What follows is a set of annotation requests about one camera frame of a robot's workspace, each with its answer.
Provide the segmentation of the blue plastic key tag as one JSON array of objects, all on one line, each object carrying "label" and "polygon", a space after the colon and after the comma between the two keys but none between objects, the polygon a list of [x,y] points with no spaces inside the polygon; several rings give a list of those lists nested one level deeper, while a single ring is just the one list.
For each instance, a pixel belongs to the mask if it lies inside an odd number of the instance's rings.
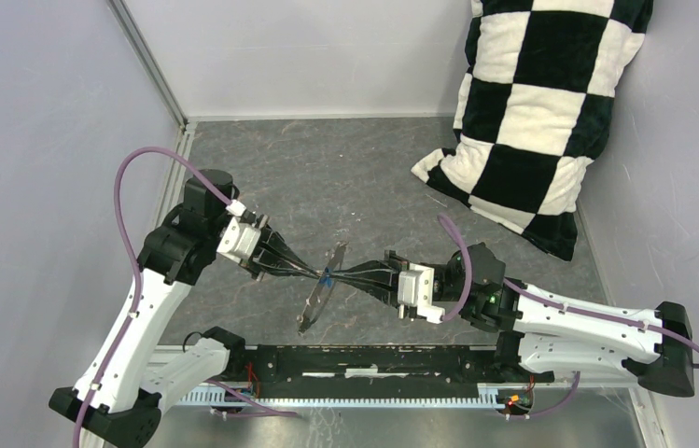
[{"label": "blue plastic key tag", "polygon": [[331,277],[331,269],[329,267],[326,267],[322,273],[320,274],[317,284],[320,287],[330,289],[333,287],[333,280]]}]

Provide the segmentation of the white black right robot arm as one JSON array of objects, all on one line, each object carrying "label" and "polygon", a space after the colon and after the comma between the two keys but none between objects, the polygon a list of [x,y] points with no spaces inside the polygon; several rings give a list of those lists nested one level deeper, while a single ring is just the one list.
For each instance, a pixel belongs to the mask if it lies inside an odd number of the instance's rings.
[{"label": "white black right robot arm", "polygon": [[348,269],[328,269],[330,282],[363,290],[405,318],[439,324],[456,306],[472,327],[498,336],[495,374],[515,381],[560,371],[633,378],[651,392],[695,393],[692,327],[686,308],[618,308],[561,296],[505,275],[485,244],[458,250],[444,264],[415,263],[386,252]]}]

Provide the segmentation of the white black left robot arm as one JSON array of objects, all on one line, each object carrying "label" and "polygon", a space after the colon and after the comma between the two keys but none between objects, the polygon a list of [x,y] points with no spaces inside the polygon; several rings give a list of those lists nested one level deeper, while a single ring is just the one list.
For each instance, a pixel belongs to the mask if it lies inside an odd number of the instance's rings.
[{"label": "white black left robot arm", "polygon": [[247,377],[259,388],[259,365],[243,338],[221,328],[156,371],[147,366],[174,312],[216,259],[252,278],[316,277],[263,215],[239,200],[233,177],[210,169],[185,184],[182,201],[130,250],[133,280],[97,356],[72,386],[55,390],[49,407],[74,423],[76,447],[143,447],[163,415],[192,389],[218,376]]}]

